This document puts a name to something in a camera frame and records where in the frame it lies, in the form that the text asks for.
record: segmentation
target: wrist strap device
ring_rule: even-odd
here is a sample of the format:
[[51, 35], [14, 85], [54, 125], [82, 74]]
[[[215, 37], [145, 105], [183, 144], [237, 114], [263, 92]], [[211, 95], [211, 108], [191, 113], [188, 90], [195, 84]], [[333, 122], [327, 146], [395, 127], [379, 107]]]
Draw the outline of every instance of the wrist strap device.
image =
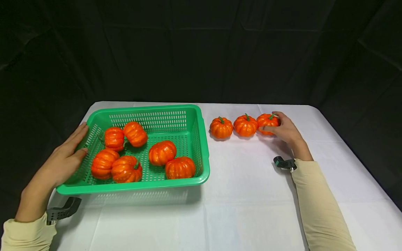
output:
[[297, 169], [294, 159], [283, 160], [281, 156], [276, 156], [274, 158], [274, 163], [276, 167], [290, 169], [290, 171], [294, 171]]
[[77, 197], [68, 197], [62, 208], [53, 207], [46, 210], [47, 225], [54, 224], [55, 221], [68, 218], [75, 214], [81, 204], [81, 199]]

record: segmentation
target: long sleeve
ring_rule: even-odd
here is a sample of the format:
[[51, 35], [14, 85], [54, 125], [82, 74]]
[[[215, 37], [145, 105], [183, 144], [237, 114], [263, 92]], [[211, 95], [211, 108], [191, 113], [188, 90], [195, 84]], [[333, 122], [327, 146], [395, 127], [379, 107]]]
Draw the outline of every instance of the long sleeve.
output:
[[348, 227], [317, 162], [295, 159], [292, 171], [311, 251], [355, 251]]
[[34, 222], [22, 223], [10, 219], [4, 223], [1, 251], [46, 251], [49, 250], [55, 224], [46, 225], [47, 214]]

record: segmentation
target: wrist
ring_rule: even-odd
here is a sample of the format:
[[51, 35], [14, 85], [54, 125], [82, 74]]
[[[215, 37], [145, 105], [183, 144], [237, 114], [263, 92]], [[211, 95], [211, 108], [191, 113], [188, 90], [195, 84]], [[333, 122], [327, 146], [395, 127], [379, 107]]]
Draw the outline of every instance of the wrist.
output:
[[306, 141], [302, 137], [291, 139], [288, 144], [292, 149], [299, 146], [307, 145]]

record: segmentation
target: basket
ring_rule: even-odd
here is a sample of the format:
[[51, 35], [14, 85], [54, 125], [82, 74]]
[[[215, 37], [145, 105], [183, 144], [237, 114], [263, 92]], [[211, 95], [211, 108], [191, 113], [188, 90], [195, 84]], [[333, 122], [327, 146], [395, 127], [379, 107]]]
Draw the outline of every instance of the basket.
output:
[[[95, 155], [105, 148], [98, 135], [109, 127], [120, 127], [129, 121], [140, 123], [148, 134], [147, 143], [134, 148], [130, 143], [119, 152], [120, 156], [132, 155], [142, 166], [139, 182], [115, 183], [112, 179], [98, 180], [92, 177], [90, 167]], [[196, 105], [149, 106], [134, 108], [102, 109], [88, 118], [89, 133], [78, 145], [87, 147], [88, 154], [73, 176], [57, 187], [60, 194], [90, 194], [100, 192], [194, 186], [209, 177], [209, 152], [201, 109]], [[152, 145], [163, 140], [172, 141], [177, 148], [176, 157], [188, 156], [196, 166], [195, 176], [188, 179], [168, 180], [163, 167], [153, 166], [148, 160]]]

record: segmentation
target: orange pumpkin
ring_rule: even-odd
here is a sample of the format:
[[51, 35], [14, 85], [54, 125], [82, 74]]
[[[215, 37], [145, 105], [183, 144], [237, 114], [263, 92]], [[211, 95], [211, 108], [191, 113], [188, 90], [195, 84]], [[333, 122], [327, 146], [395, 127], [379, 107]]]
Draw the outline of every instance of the orange pumpkin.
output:
[[232, 122], [226, 118], [217, 117], [212, 120], [209, 126], [211, 134], [217, 139], [230, 137], [233, 132]]
[[148, 152], [148, 159], [152, 165], [164, 166], [176, 157], [176, 146], [170, 140], [154, 144]]
[[124, 134], [119, 127], [111, 127], [105, 131], [105, 147], [116, 152], [123, 150]]
[[135, 121], [128, 122], [123, 128], [123, 133], [133, 147], [142, 147], [148, 140], [147, 133]]
[[137, 182], [142, 178], [142, 167], [134, 156], [121, 156], [112, 165], [112, 178], [116, 183]]
[[166, 164], [165, 174], [169, 180], [191, 178], [195, 175], [195, 164], [189, 157], [179, 157]]
[[275, 117], [276, 113], [274, 114], [261, 114], [258, 118], [257, 118], [257, 123], [258, 123], [258, 131], [264, 135], [274, 135], [271, 132], [265, 132], [260, 130], [260, 127], [263, 126], [269, 126], [269, 127], [277, 127], [279, 126], [279, 119], [278, 117]]
[[119, 157], [120, 155], [111, 149], [101, 150], [95, 155], [95, 158], [92, 160], [92, 176], [100, 180], [110, 179], [112, 177], [112, 164]]
[[243, 137], [250, 137], [257, 131], [258, 123], [255, 118], [247, 115], [238, 117], [234, 123], [234, 130]]

